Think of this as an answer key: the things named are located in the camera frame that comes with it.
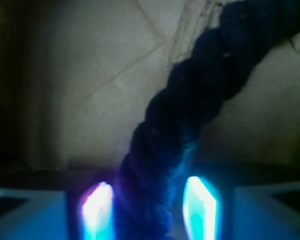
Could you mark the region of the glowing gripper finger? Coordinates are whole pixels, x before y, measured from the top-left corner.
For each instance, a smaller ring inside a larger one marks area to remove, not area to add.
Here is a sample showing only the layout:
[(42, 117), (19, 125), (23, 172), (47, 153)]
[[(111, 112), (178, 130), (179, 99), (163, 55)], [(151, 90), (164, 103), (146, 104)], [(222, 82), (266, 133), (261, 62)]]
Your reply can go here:
[(187, 178), (182, 217), (189, 240), (231, 240), (233, 178), (193, 175)]

